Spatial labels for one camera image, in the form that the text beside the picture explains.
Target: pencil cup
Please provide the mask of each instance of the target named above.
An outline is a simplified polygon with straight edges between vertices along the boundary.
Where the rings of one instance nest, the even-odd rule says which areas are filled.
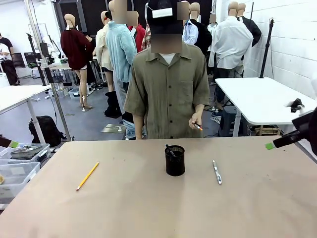
[[[171,176],[181,176],[185,173],[185,150],[178,145],[171,145],[170,149],[173,151],[175,157],[167,148],[165,149],[166,172]]]

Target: yellow pencil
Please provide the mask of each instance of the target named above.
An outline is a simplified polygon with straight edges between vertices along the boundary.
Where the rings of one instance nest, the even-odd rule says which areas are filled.
[[[99,161],[96,163],[96,165],[93,167],[92,170],[90,170],[89,174],[87,174],[87,176],[84,178],[84,180],[80,183],[80,185],[78,186],[78,188],[76,189],[76,191],[78,191],[81,186],[86,182],[86,180],[89,178],[89,176],[93,173],[93,171],[95,170],[95,168],[99,165]]]

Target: brown table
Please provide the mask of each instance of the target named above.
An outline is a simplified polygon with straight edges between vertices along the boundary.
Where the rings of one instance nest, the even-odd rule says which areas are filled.
[[[316,238],[317,165],[295,145],[266,150],[274,138],[68,142],[0,216],[0,237]],[[186,150],[181,177],[165,173],[166,143]]]

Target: hand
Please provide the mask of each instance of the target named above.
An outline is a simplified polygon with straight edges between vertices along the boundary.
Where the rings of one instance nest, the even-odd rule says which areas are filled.
[[[200,113],[193,114],[192,118],[188,121],[190,128],[198,130],[197,127],[195,127],[195,122],[202,125],[202,115]]]

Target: shirt pocket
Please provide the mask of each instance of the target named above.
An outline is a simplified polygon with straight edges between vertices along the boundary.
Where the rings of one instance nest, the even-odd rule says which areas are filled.
[[[181,105],[192,105],[193,103],[193,81],[180,81],[178,87],[178,102]]]

